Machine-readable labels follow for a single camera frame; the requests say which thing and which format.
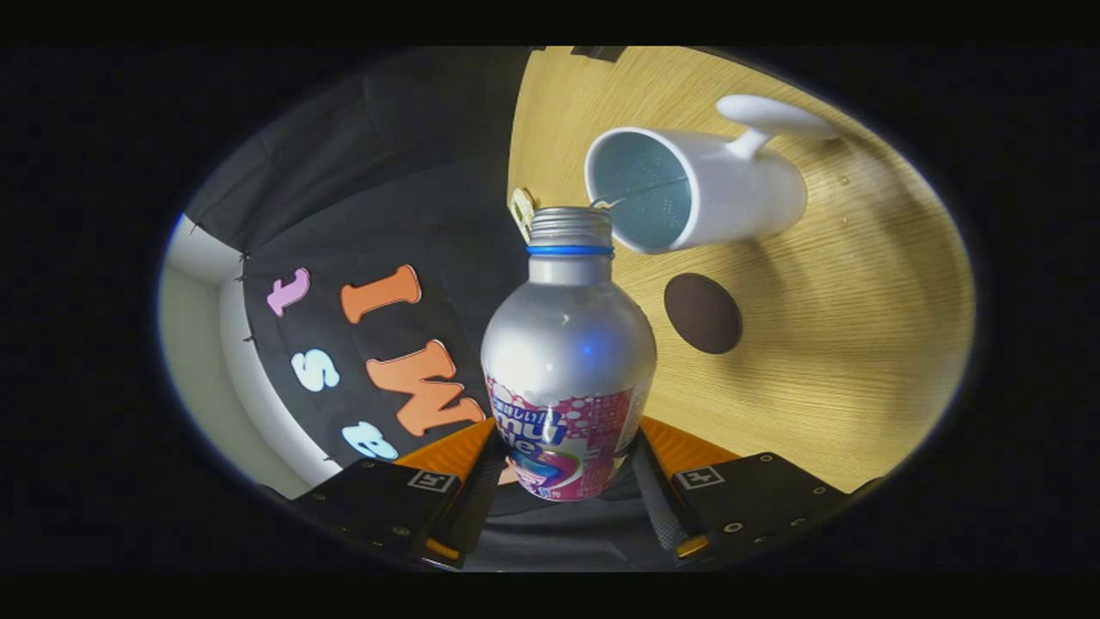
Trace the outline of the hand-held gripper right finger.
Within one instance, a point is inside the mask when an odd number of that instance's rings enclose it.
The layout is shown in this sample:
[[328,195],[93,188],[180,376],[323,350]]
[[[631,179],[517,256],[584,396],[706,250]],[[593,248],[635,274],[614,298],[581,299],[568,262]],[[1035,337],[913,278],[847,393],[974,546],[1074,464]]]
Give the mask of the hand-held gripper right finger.
[[675,564],[743,564],[853,501],[777,453],[738,456],[652,418],[640,422],[632,473],[657,540]]

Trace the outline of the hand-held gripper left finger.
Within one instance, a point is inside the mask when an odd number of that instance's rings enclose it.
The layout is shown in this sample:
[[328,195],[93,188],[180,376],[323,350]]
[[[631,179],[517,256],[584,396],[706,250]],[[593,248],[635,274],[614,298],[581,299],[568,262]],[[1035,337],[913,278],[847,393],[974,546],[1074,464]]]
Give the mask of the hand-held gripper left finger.
[[360,458],[292,510],[402,568],[460,568],[479,545],[506,446],[482,420],[395,462]]

